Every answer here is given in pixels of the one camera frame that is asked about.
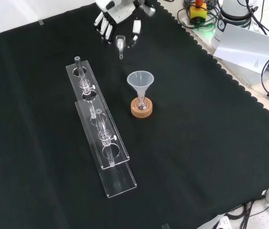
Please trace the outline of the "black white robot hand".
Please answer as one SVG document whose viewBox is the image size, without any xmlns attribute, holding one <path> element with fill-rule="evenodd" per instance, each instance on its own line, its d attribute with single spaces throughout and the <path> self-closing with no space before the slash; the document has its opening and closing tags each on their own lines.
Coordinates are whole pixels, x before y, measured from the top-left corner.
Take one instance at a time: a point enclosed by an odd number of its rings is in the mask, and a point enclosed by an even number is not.
<svg viewBox="0 0 269 229">
<path fill-rule="evenodd" d="M 154 6 L 147 0 L 97 0 L 96 6 L 100 9 L 99 15 L 94 21 L 94 27 L 108 43 L 112 43 L 115 29 L 122 22 L 141 9 L 147 16 L 155 14 Z M 126 44 L 123 35 L 116 36 L 116 47 L 123 51 L 125 47 L 133 46 L 141 32 L 141 20 L 136 16 L 133 22 L 132 39 L 129 45 Z"/>
</svg>

